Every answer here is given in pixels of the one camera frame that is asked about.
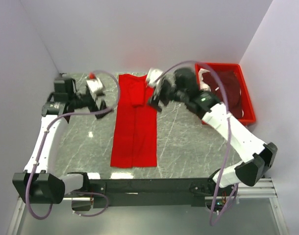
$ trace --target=white wall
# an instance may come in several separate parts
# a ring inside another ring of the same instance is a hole
[[[6,233],[22,172],[57,70],[18,0],[0,0],[0,235]]]
[[[60,71],[238,63],[272,0],[21,0]]]
[[[241,66],[254,134],[278,146],[270,170],[291,234],[299,235],[299,0],[274,0]]]

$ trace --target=cable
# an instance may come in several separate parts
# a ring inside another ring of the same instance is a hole
[[[78,191],[73,191],[73,192],[75,192],[75,193],[81,193],[81,194],[88,194],[88,195],[102,196],[103,198],[106,199],[106,205],[105,205],[105,207],[101,211],[99,211],[99,212],[97,212],[95,214],[80,214],[79,212],[75,211],[75,214],[77,214],[79,216],[83,216],[83,217],[94,217],[96,215],[99,215],[99,214],[103,213],[108,208],[108,206],[109,206],[108,197],[106,197],[104,194],[101,194],[101,193],[98,193],[98,192],[78,192]]]
[[[44,148],[44,144],[45,144],[45,140],[46,140],[46,137],[47,137],[47,134],[49,133],[50,131],[50,128],[52,127],[52,125],[58,121],[59,119],[61,118],[64,118],[64,117],[68,117],[68,116],[79,116],[79,115],[83,115],[83,116],[87,116],[87,115],[101,115],[101,114],[107,114],[109,112],[111,112],[112,110],[115,109],[115,107],[118,105],[118,102],[119,102],[119,98],[120,98],[120,87],[119,87],[119,83],[117,81],[117,79],[115,78],[114,75],[112,75],[111,73],[108,73],[106,71],[102,71],[102,70],[95,70],[93,71],[94,74],[99,74],[99,73],[104,73],[104,74],[107,74],[108,76],[110,76],[114,82],[116,83],[117,85],[117,89],[118,89],[118,95],[117,95],[117,99],[114,103],[113,106],[111,106],[110,108],[106,108],[104,110],[99,110],[97,112],[91,112],[91,113],[67,113],[67,114],[62,114],[58,117],[56,117],[52,122],[49,123],[49,125],[47,126],[46,128],[46,131],[44,132],[44,135],[43,135],[43,138],[42,138],[42,141],[41,141],[41,144],[40,144],[40,148],[38,149],[38,152],[37,152],[37,155],[36,155],[36,158],[35,158],[35,163],[33,165],[33,168],[32,168],[32,171],[30,173],[30,176],[28,178],[28,181],[27,181],[27,185],[26,185],[26,190],[25,190],[25,204],[27,206],[27,209],[28,211],[30,212],[30,214],[36,218],[36,219],[39,219],[39,220],[42,220],[42,219],[46,219],[50,212],[51,212],[51,209],[52,209],[52,204],[50,205],[50,208],[47,212],[46,215],[44,216],[38,216],[37,214],[35,214],[35,212],[33,211],[32,207],[31,207],[31,204],[30,204],[30,198],[29,198],[29,192],[30,192],[30,188],[31,188],[31,184],[32,184],[32,179],[33,179],[33,175],[35,174],[36,172],[36,168],[37,168],[37,165],[38,165],[38,161],[40,160],[40,157],[41,157],[41,153],[42,153],[42,150]]]
[[[178,67],[179,65],[183,65],[183,64],[199,64],[200,66],[203,66],[205,69],[209,70],[211,75],[214,77],[216,83],[218,84],[218,87],[222,93],[222,96],[223,96],[223,100],[224,100],[224,104],[226,106],[226,113],[228,114],[229,113],[229,106],[228,106],[228,98],[227,98],[227,94],[226,94],[226,91],[224,89],[224,85],[223,83],[221,82],[220,78],[218,77],[217,73],[207,64],[205,63],[201,63],[199,61],[195,61],[195,60],[187,60],[187,61],[183,61],[183,62],[180,62],[174,66],[172,66],[171,68],[167,69],[166,71],[164,71],[157,79],[156,79],[156,82],[161,79],[163,76],[165,76],[169,71],[171,71],[172,69]],[[229,207],[227,207],[231,197],[233,196],[233,194],[236,192],[234,198],[233,198],[233,201],[236,199],[236,195],[238,193],[238,185],[236,184],[234,186],[234,189],[232,190],[228,200],[226,201],[223,209],[221,210],[221,212],[218,214],[217,218],[215,219],[215,221],[213,222],[213,212],[214,212],[214,208],[215,208],[215,203],[216,203],[216,197],[217,197],[217,194],[218,194],[218,190],[219,190],[219,185],[220,185],[220,181],[221,181],[221,178],[222,178],[222,175],[223,175],[223,171],[224,171],[224,168],[226,166],[226,163],[227,163],[227,159],[228,159],[228,156],[229,156],[229,152],[230,152],[230,148],[231,148],[231,124],[230,124],[230,117],[228,116],[227,118],[227,122],[228,122],[228,138],[227,138],[227,148],[226,148],[226,153],[224,155],[224,162],[222,164],[222,167],[220,168],[220,171],[219,171],[219,175],[218,175],[218,179],[217,179],[217,183],[216,183],[216,186],[215,186],[215,191],[214,191],[214,197],[213,197],[213,200],[212,200],[212,206],[211,206],[211,210],[210,210],[210,216],[209,216],[209,224],[211,226],[214,226],[218,220],[221,218],[222,214],[230,208],[231,205],[229,205]]]

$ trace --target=gray marble surface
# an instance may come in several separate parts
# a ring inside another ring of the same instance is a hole
[[[70,76],[76,79],[78,89],[83,91],[87,75]],[[106,86],[105,100],[110,106],[117,95],[116,85],[107,75],[100,75],[99,78]],[[98,173],[102,179],[208,177],[222,165],[224,139],[211,127],[201,125],[198,117],[188,112],[183,104],[173,102],[157,115],[158,167],[110,167],[115,121],[116,111],[101,120],[96,120],[94,116],[71,117],[58,150],[56,175],[85,171]],[[239,155],[232,150],[227,166],[239,161]]]

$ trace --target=red plastic basket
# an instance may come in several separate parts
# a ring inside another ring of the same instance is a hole
[[[239,80],[241,87],[241,105],[244,115],[242,118],[238,119],[243,125],[249,125],[255,123],[256,117],[254,109],[252,106],[251,99],[249,97],[249,92],[244,81],[244,77],[241,71],[241,67],[238,64],[218,64],[218,63],[206,63],[215,71],[233,71]],[[195,71],[197,75],[197,82],[199,84],[199,70],[203,68],[199,64],[195,64]]]

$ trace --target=dark red fabric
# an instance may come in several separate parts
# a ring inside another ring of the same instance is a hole
[[[153,89],[146,76],[119,75],[121,97],[117,108],[110,166],[157,166],[157,112],[147,105]]]
[[[238,78],[233,71],[216,71],[216,73],[223,83],[224,89],[227,93],[230,112],[236,118],[242,118],[240,83]],[[203,73],[203,82],[209,85],[211,92],[223,101],[222,93],[220,89],[217,89],[218,84],[209,72]]]

